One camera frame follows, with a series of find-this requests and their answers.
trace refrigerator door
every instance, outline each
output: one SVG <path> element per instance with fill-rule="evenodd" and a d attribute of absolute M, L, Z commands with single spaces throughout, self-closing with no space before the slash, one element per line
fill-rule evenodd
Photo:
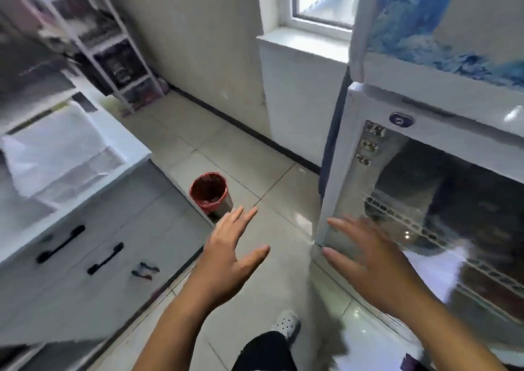
<path fill-rule="evenodd" d="M 524 365 L 524 140 L 354 83 L 331 171 L 316 243 L 358 258 L 326 218 L 370 217 L 452 312 Z"/>
<path fill-rule="evenodd" d="M 524 0 L 359 0 L 354 81 L 524 136 Z"/>

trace window sill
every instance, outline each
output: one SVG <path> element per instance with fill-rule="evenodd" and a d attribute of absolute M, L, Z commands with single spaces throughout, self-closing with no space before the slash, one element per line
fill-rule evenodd
<path fill-rule="evenodd" d="M 336 40 L 303 30 L 280 27 L 257 37 L 259 41 L 278 44 L 297 51 L 347 64 L 350 42 Z"/>

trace drawer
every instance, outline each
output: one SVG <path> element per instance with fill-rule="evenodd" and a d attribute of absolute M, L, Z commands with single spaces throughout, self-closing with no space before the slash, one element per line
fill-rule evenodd
<path fill-rule="evenodd" d="M 78 309 L 97 297 L 140 248 L 161 235 L 188 207 L 189 202 L 171 186 L 3 326 L 0 345 L 54 341 L 60 326 L 80 316 Z M 100 268 L 94 272 L 93 265 Z"/>
<path fill-rule="evenodd" d="M 212 226 L 193 208 L 188 209 L 160 237 L 136 254 L 122 273 L 92 301 L 78 310 L 60 332 L 60 341 L 94 340 L 112 336 L 206 243 Z M 152 273 L 139 264 L 156 267 Z M 150 275 L 151 280 L 132 274 Z"/>
<path fill-rule="evenodd" d="M 0 326 L 53 284 L 171 183 L 147 164 L 76 210 L 44 238 L 0 267 Z"/>

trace black drawer handle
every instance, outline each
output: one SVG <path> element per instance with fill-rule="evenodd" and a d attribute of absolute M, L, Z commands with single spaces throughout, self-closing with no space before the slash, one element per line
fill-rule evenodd
<path fill-rule="evenodd" d="M 90 276 L 94 275 L 102 266 L 104 266 L 109 261 L 111 261 L 111 259 L 113 259 L 116 256 L 116 254 L 118 254 L 123 249 L 124 249 L 124 243 L 118 243 L 117 245 L 115 245 L 115 248 L 113 248 L 113 253 L 111 255 L 109 255 L 107 258 L 105 258 L 102 261 L 102 263 L 94 264 L 93 266 L 91 266 L 88 269 L 88 275 L 90 275 Z"/>
<path fill-rule="evenodd" d="M 47 261 L 49 258 L 51 258 L 53 255 L 55 255 L 58 251 L 60 251 L 62 248 L 67 246 L 70 242 L 72 242 L 75 238 L 80 236 L 85 230 L 85 225 L 79 225 L 76 228 L 74 228 L 71 233 L 69 234 L 69 238 L 60 244 L 57 248 L 55 248 L 52 251 L 44 251 L 39 256 L 36 257 L 35 261 L 38 264 L 42 264 L 45 261 Z"/>

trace window frame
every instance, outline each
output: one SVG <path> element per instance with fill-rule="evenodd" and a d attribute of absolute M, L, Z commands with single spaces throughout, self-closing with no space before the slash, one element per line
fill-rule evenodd
<path fill-rule="evenodd" d="M 280 22 L 291 29 L 304 30 L 337 40 L 350 41 L 352 29 L 331 25 L 321 19 L 295 16 L 294 0 L 279 0 Z"/>

